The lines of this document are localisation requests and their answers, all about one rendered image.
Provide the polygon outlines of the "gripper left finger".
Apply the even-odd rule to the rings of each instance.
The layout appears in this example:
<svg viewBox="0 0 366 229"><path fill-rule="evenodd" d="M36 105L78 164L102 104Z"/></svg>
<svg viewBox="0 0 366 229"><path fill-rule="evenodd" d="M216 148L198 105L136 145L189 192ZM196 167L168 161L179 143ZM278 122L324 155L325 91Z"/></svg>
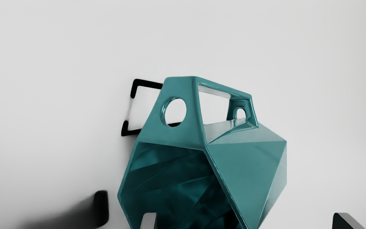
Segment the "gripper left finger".
<svg viewBox="0 0 366 229"><path fill-rule="evenodd" d="M145 213L141 220L141 229L157 229L157 213Z"/></svg>

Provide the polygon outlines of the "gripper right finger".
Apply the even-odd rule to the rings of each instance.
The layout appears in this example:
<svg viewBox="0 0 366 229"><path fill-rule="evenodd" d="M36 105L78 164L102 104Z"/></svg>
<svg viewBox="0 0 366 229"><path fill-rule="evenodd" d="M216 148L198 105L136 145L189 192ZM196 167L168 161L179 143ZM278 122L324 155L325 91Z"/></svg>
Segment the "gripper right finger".
<svg viewBox="0 0 366 229"><path fill-rule="evenodd" d="M365 229L354 217L348 213L334 213L333 229Z"/></svg>

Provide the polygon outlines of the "teal faceted mug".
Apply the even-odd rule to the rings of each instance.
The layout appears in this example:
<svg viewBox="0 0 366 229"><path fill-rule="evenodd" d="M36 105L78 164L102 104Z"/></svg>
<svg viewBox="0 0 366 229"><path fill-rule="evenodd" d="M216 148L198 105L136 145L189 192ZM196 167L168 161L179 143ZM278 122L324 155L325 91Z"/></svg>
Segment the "teal faceted mug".
<svg viewBox="0 0 366 229"><path fill-rule="evenodd" d="M260 124L250 94L200 77L135 79L160 90L118 191L131 229L259 229L287 182L287 142Z"/></svg>

